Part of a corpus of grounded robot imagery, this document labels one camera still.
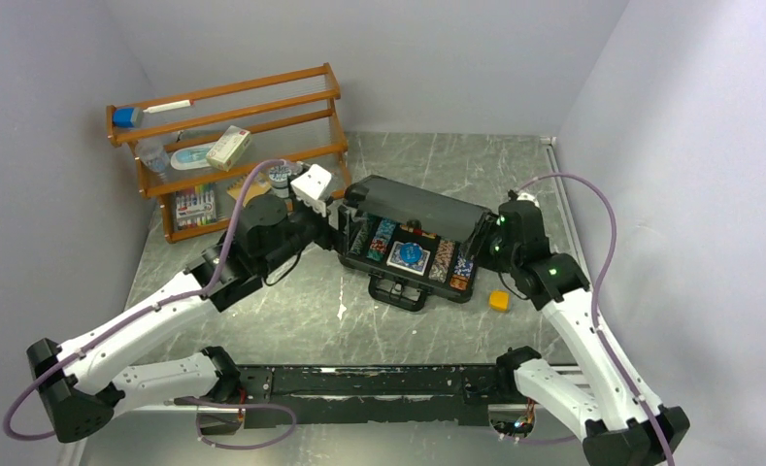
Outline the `blue playing card deck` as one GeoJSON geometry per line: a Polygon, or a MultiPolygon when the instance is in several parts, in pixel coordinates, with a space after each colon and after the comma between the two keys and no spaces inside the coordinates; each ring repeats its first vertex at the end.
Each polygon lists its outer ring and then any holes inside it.
{"type": "Polygon", "coordinates": [[[422,276],[425,274],[430,251],[414,242],[396,241],[386,259],[386,265],[422,276]]]}

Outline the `black poker set case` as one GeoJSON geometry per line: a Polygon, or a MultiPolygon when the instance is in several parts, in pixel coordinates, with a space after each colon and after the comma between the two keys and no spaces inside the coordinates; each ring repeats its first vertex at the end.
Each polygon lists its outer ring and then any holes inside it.
{"type": "Polygon", "coordinates": [[[473,295],[477,255],[496,215],[489,208],[381,176],[351,184],[338,210],[339,260],[368,275],[368,293],[416,313],[429,296],[473,295]]]}

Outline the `blue small blind button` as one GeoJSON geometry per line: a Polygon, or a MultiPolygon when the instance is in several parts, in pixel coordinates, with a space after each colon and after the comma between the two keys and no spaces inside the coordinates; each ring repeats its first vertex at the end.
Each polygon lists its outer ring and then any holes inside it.
{"type": "Polygon", "coordinates": [[[423,251],[417,243],[404,243],[398,252],[400,259],[407,264],[418,263],[422,256],[423,251]]]}

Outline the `white dealer button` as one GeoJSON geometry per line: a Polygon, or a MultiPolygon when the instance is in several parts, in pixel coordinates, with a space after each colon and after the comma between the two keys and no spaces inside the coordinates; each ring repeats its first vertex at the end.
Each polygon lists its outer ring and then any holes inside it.
{"type": "Polygon", "coordinates": [[[493,290],[488,296],[488,306],[491,310],[506,313],[510,309],[510,294],[504,290],[493,290]]]}

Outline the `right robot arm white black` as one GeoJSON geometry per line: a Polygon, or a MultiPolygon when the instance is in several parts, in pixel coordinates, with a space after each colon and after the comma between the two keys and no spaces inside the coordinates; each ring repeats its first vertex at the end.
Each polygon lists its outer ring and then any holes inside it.
{"type": "Polygon", "coordinates": [[[591,465],[674,464],[690,427],[686,413],[666,406],[620,350],[578,260],[551,248],[541,209],[515,199],[485,211],[466,244],[486,269],[510,276],[566,344],[587,384],[580,388],[523,347],[498,357],[497,394],[545,408],[580,441],[591,465]]]}

